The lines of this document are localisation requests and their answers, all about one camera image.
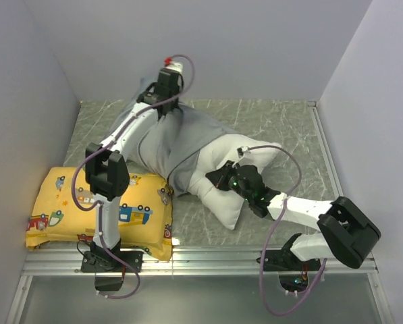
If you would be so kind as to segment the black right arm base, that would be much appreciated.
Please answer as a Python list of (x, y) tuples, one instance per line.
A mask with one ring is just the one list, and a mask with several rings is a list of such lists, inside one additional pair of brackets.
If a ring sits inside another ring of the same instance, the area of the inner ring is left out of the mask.
[(267, 250), (263, 259), (264, 272), (278, 272), (279, 284), (285, 293), (302, 294), (309, 287), (309, 271), (318, 271), (317, 259), (300, 261), (286, 250)]

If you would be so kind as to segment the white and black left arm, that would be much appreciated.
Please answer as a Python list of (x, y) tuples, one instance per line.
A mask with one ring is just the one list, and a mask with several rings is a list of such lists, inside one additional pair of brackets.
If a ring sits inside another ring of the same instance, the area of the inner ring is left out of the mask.
[(159, 70), (157, 80), (135, 98), (111, 135), (86, 148), (86, 182), (97, 205), (95, 234), (85, 259), (105, 271), (115, 271), (121, 263), (119, 204), (130, 184), (126, 159), (136, 148), (142, 132), (178, 107), (178, 95), (183, 89), (183, 65), (168, 63)]

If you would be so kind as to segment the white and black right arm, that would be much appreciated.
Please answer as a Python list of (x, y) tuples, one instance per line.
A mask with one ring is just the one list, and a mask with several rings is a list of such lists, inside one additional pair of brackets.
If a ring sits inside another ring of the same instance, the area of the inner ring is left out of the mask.
[(233, 191), (260, 218), (313, 228), (315, 234), (294, 234), (279, 250), (258, 259), (266, 271), (318, 270), (323, 259), (336, 259), (358, 269), (381, 238), (379, 228), (347, 197), (333, 201), (289, 196), (265, 185), (254, 165), (227, 161), (207, 179), (220, 191)]

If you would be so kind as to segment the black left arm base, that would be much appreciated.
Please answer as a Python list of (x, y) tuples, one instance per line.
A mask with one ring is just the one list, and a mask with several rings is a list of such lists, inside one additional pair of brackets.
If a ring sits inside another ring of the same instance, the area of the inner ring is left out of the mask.
[(84, 253), (80, 272), (95, 275), (95, 289), (101, 294), (118, 292), (123, 287), (127, 273), (136, 276), (135, 290), (140, 286), (139, 272), (143, 252), (120, 251), (117, 256), (124, 262), (123, 264), (108, 254), (105, 258), (101, 258), (91, 251)]

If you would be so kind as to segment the grey pillowcase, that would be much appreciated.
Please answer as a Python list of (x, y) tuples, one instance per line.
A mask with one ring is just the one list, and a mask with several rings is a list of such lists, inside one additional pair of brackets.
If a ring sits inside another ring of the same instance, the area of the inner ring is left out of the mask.
[(210, 115), (180, 103), (160, 117), (156, 109), (136, 97), (153, 82), (143, 78), (140, 88), (111, 127), (107, 144), (114, 151), (166, 179), (176, 195), (188, 191), (200, 150), (215, 139), (236, 131)]

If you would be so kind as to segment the white pillow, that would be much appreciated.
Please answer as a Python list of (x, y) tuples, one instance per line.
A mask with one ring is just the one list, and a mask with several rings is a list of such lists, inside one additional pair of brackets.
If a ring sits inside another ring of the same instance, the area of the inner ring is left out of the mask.
[(237, 224), (249, 194), (265, 191), (261, 172), (273, 162), (281, 145), (241, 134), (226, 134), (202, 148), (188, 192), (197, 196), (228, 230)]

